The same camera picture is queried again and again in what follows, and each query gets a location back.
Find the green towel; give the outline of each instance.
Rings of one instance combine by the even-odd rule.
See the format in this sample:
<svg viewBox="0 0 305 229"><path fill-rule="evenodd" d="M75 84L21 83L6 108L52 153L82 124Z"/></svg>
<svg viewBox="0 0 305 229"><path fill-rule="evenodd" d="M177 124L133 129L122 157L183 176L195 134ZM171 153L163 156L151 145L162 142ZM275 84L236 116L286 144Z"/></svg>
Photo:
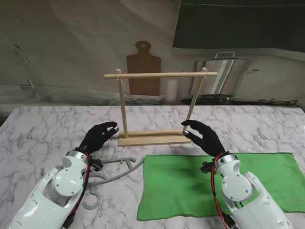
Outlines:
<svg viewBox="0 0 305 229"><path fill-rule="evenodd" d="M291 153L236 154L241 174L254 173L284 212L305 212L305 177ZM147 155L143 165L144 190L138 220L174 216L217 216L211 191L211 174L200 167L211 156ZM216 193L223 212L229 214L221 195L220 175Z"/></svg>

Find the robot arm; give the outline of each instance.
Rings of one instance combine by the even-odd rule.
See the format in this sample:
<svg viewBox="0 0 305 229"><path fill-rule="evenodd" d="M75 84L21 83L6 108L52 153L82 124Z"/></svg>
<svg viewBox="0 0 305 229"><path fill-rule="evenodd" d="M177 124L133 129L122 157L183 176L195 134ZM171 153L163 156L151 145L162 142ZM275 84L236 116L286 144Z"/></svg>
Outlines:
<svg viewBox="0 0 305 229"><path fill-rule="evenodd" d="M118 130L115 122L90 129L80 147L70 151L62 160L63 166L44 174L10 221L8 229L60 229L71 218L69 226L87 186L90 161L93 161L89 154L99 150Z"/></svg>
<svg viewBox="0 0 305 229"><path fill-rule="evenodd" d="M240 174L241 162L227 154L215 163L216 173L223 176L222 195L240 229L293 229L292 223L251 172ZM238 209L235 202L253 199Z"/></svg>
<svg viewBox="0 0 305 229"><path fill-rule="evenodd" d="M245 176L240 174L241 162L235 155L225 152L215 131L194 120L184 121L182 125L189 125L203 135L203 138L199 138L189 131L183 132L207 154L215 157L213 162L204 162L201 170L208 173L215 168L216 173L223 176L222 195L239 229L294 228L259 179L251 172ZM237 202L246 200L251 202L241 208L237 207Z"/></svg>

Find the red cable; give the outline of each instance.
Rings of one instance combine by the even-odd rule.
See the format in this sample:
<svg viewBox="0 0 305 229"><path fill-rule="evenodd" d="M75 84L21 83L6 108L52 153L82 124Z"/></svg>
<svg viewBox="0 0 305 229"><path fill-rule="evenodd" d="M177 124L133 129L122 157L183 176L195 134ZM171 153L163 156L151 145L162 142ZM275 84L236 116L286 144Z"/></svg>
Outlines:
<svg viewBox="0 0 305 229"><path fill-rule="evenodd" d="M220 206L219 206L219 203L218 203L218 199L216 197L216 191L215 191L215 183L214 183L214 173L215 173L215 163L216 161L220 158L221 154L218 155L215 160L214 160L214 164L213 164L213 167L212 167L212 171L211 171L211 186L212 186L212 191L213 191L213 196L214 196L214 201L215 201L215 205L216 205L216 208L217 208L217 211L218 211L218 214L220 216L220 219L222 220L224 226L226 229L229 229L228 226L226 225L225 221L224 221L224 217L223 217L223 214L221 212L221 209L220 209Z"/></svg>
<svg viewBox="0 0 305 229"><path fill-rule="evenodd" d="M89 163L89 155L88 155L88 153L85 152L85 154L86 154L86 156L87 156L87 161L88 161L88 162L87 162L86 178L85 178L85 183L86 183L86 181L87 181L88 178L89 178L90 163ZM81 198L78 199L77 204L74 206L74 208L73 208L71 214L74 213L74 211L76 210L76 206L79 205L80 202L81 202Z"/></svg>

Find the wooden dowel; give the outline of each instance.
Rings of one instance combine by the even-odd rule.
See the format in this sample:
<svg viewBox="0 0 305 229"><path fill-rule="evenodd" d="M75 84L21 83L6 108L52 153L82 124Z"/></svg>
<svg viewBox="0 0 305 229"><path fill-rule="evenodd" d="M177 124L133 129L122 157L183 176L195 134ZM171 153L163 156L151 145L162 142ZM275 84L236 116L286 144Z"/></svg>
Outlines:
<svg viewBox="0 0 305 229"><path fill-rule="evenodd" d="M206 68L202 68L201 69L201 72L203 73L206 73L208 70ZM194 95L193 95L193 99L192 99L192 102L191 102L191 105L190 105L190 109L189 109L189 112L187 113L187 117L186 117L186 120L189 120L191 118L191 115L192 115L192 112L193 112L193 109L194 109L194 106L195 106L195 103L196 103L196 100L198 98L198 94L199 94L199 91L200 91L200 88L201 88L201 85L204 81L204 76L201 76L198 80L198 83L196 85L196 88L195 88L195 91L194 91Z"/></svg>
<svg viewBox="0 0 305 229"><path fill-rule="evenodd" d="M200 77L217 76L217 72L200 73L130 73L130 74L105 74L104 79L123 79L123 78L163 78L163 77Z"/></svg>
<svg viewBox="0 0 305 229"><path fill-rule="evenodd" d="M121 70L117 69L118 75L121 74ZM123 129L124 129L124 137L128 138L128 130L127 130L127 120L126 120L126 110L125 110L125 101L124 101L124 90L123 90L123 82L122 79L118 79L119 83L119 94L121 101L121 111L122 111L122 119L123 119Z"/></svg>
<svg viewBox="0 0 305 229"><path fill-rule="evenodd" d="M152 136L152 135L181 135L180 130L143 130L143 131L129 131L128 136Z"/></svg>

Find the wooden stand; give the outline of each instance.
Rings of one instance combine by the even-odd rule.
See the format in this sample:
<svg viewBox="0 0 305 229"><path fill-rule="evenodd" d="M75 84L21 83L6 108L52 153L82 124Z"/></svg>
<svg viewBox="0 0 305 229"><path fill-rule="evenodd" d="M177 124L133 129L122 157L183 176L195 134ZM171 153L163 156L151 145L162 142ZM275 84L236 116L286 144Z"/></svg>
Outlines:
<svg viewBox="0 0 305 229"><path fill-rule="evenodd" d="M191 141L182 135L183 130L151 130L151 131L129 131L127 130L127 120L125 111L125 101L122 78L161 78L161 77L200 77L196 85L193 99L190 105L186 120L191 118L201 85L205 77L215 77L217 73L209 73L206 68L202 68L199 73L130 73L122 74L120 69L117 69L117 74L106 74L105 79L117 79L119 94L121 100L121 111L123 119L124 132L119 134L119 146L149 146L149 145L167 145L167 144L185 144Z"/></svg>

